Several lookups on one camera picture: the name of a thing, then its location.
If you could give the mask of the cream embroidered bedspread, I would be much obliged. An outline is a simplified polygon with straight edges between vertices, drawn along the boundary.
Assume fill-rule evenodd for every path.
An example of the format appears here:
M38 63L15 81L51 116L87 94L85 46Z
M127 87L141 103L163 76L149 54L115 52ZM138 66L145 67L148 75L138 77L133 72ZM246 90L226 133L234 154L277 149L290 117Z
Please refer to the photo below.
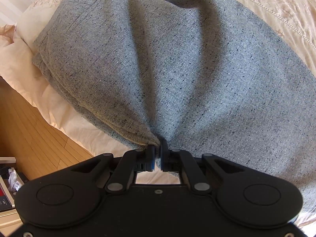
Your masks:
M58 129L91 156L104 152L120 157L134 149L114 139L77 112L33 64L34 41L46 27L62 0L36 0L16 25L1 27L1 78L47 124ZM297 54L315 77L315 0L236 0L251 10ZM302 211L296 225L315 225L315 211Z

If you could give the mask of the grey speckled pants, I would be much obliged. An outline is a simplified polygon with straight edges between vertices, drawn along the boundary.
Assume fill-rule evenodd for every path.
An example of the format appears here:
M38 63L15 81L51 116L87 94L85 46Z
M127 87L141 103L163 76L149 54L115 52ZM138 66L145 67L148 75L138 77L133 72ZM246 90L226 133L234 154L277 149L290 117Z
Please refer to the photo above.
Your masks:
M236 0L62 0L34 46L49 84L122 144L212 152L315 211L315 77Z

